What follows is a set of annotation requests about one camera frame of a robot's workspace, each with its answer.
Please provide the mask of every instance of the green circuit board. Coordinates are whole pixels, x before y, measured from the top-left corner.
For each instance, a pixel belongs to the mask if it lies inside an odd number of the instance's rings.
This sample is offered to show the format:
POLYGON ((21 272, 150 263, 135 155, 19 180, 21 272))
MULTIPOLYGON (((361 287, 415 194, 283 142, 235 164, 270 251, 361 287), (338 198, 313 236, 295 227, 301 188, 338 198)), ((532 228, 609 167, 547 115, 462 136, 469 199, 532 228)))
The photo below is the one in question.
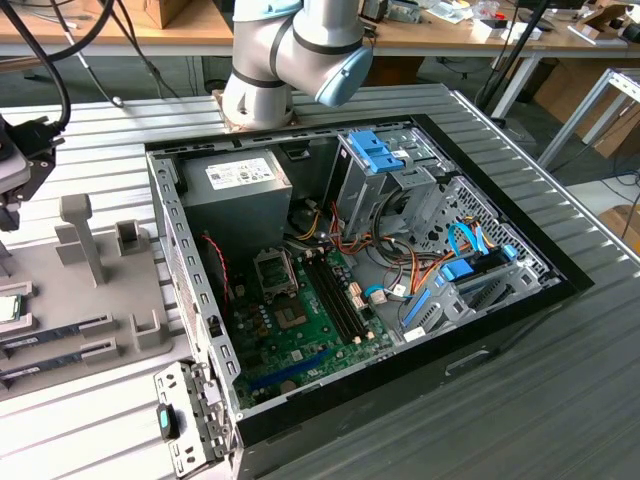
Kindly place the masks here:
MULTIPOLYGON (((351 272, 341 254, 329 252, 326 262, 340 272, 336 275, 341 276, 346 292, 351 272)), ((235 286, 227 326, 242 370, 234 384, 241 408, 288 393, 393 346, 384 324, 369 309, 357 315, 371 334, 360 343, 345 343, 307 277, 302 259, 292 259, 292 264, 299 286, 293 298, 281 295, 267 305, 255 269, 249 265, 243 268, 241 296, 235 286)))

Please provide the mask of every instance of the aluminum extrusion table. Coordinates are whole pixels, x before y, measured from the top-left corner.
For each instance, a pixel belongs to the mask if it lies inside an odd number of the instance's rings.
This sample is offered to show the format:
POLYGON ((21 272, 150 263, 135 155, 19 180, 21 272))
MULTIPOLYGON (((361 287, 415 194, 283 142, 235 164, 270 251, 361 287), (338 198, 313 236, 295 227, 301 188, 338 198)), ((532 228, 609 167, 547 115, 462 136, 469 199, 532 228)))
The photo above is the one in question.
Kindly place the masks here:
MULTIPOLYGON (((486 366, 265 479, 635 478, 640 445, 640 261, 462 95, 366 88, 338 110, 295 95, 305 124, 427 113, 596 285, 486 366)), ((57 108, 3 111, 11 122, 57 108)), ((156 235, 142 142, 222 132, 208 98, 77 105, 58 167, 22 209, 9 247, 54 239, 57 197, 91 195, 94 231, 136 218, 156 235)), ((161 251, 172 352, 0 402, 0 475, 173 477, 152 374, 189 355, 161 251)), ((214 478, 223 473, 212 472, 214 478)))
POLYGON ((624 110, 629 110, 628 104, 640 103, 640 68, 608 68, 589 91, 584 100, 578 105, 573 115, 569 117, 564 127, 560 129, 557 135, 551 140, 549 146, 542 152, 538 159, 538 164, 546 167, 560 153, 562 147, 567 143, 569 137, 573 135, 580 123, 589 114, 589 111, 598 103, 609 87, 615 87, 620 90, 620 94, 615 98, 611 105, 605 110, 593 127, 582 138, 587 145, 592 145, 597 141, 602 133, 608 128, 618 115, 624 110))

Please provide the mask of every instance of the green motherboard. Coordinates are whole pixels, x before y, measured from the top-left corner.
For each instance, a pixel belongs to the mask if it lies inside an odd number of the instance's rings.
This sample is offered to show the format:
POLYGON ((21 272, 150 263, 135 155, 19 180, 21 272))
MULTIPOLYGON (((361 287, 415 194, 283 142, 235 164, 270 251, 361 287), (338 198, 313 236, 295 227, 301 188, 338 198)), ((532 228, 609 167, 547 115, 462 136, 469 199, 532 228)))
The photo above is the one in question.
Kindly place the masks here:
MULTIPOLYGON (((234 386, 241 408, 250 408, 273 397, 286 394, 322 377, 367 360, 393 346, 382 321, 368 308, 345 315, 366 333, 349 338, 340 318, 336 319, 335 294, 349 298, 352 274, 337 251, 323 253, 319 259, 335 279, 340 292, 319 292, 317 279, 304 256, 292 259, 298 283, 295 296, 278 295, 271 304, 264 301, 258 275, 253 266, 243 268, 240 280, 234 280, 232 314, 228 329, 240 361, 242 373, 234 386), (325 308, 324 303, 331 303, 325 308)), ((277 264, 270 266, 279 269, 277 264)))

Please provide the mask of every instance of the black frame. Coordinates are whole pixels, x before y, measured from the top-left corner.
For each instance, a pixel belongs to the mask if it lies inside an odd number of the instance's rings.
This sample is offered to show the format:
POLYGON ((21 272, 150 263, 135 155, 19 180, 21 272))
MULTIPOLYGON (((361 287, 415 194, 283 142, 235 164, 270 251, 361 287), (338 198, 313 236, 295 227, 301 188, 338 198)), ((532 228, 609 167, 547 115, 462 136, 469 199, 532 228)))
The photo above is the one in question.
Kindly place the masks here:
MULTIPOLYGON (((336 408, 346 402, 376 388, 399 379, 432 362, 462 350, 464 347, 496 334, 502 330, 521 323, 523 319, 544 312, 549 307, 583 292, 593 286, 593 281, 538 227, 518 205, 513 202, 491 178, 476 165, 469 156, 456 145, 427 115, 411 115, 352 120, 314 127, 292 127, 268 132, 245 132, 238 134, 221 134, 212 137, 200 137, 190 140, 158 142, 146 146, 147 152, 153 151, 157 158, 164 156, 174 161, 179 173, 179 165, 189 158, 209 156, 224 150, 212 148, 216 142, 231 142, 234 149, 244 147, 240 140, 265 139, 270 135, 281 137, 285 133, 311 131, 321 132, 327 127, 340 128, 348 126, 411 122, 430 137, 450 160, 493 203, 494 207, 508 219, 514 229, 528 242, 553 269, 560 273, 560 282, 512 305, 491 312, 484 317, 436 338, 416 345, 404 352, 396 354, 379 363, 368 366, 346 378, 336 380, 319 388, 310 387, 306 392, 294 394, 284 404, 265 412, 237 422, 244 447, 257 445, 286 432, 299 428, 310 419, 336 408), (189 150, 194 145, 202 145, 196 150, 189 150)), ((303 140, 304 135, 297 135, 294 140, 303 140)))

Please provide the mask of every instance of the ram slot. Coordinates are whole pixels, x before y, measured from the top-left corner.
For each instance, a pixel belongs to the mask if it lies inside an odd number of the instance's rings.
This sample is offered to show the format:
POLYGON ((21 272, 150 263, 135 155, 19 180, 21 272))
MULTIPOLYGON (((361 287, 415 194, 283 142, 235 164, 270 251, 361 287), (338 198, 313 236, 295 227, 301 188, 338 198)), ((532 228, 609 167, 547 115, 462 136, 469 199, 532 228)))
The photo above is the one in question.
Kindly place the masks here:
POLYGON ((349 299, 342 291, 324 258, 315 257, 306 260, 304 269, 320 297, 322 305, 338 330, 342 342, 347 345, 352 343, 356 337, 362 338, 366 335, 364 325, 351 307, 349 299))

